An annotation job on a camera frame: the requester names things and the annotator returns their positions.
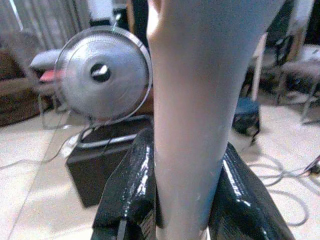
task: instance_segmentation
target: round fan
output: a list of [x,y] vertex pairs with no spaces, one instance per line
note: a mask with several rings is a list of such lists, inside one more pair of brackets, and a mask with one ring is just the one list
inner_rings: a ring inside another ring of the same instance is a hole
[[91,27],[71,38],[55,63],[54,75],[59,100],[100,124],[134,114],[152,84],[146,47],[115,26]]

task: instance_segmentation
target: white tile floor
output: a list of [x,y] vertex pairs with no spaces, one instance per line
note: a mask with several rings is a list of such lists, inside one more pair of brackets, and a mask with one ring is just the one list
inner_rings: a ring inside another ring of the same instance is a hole
[[[240,155],[248,164],[274,162],[262,156],[268,154],[279,160],[286,170],[304,167],[320,154],[320,123],[300,125],[301,105],[275,107],[268,96],[260,93],[261,133],[256,144]],[[310,112],[320,118],[320,109]],[[66,116],[47,113],[57,124]],[[82,129],[82,122],[69,129],[42,130],[41,119],[0,128],[0,166],[20,159],[47,160],[55,155],[63,141]],[[238,151],[248,146],[249,139],[235,132],[229,140]],[[60,154],[48,164],[21,163],[0,170],[0,240],[89,240],[97,207],[83,208],[72,179]],[[274,171],[255,167],[260,174]],[[313,178],[320,182],[320,177]],[[297,240],[320,239],[320,186],[310,178],[287,178],[269,190],[284,191],[304,201],[309,218],[299,227],[290,227]],[[303,208],[292,197],[271,192],[284,219],[297,223],[304,218]]]

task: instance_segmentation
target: white pole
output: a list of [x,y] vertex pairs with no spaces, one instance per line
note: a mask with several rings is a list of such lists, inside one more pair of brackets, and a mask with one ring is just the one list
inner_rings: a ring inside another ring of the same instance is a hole
[[202,238],[247,66],[282,2],[149,1],[158,240]]

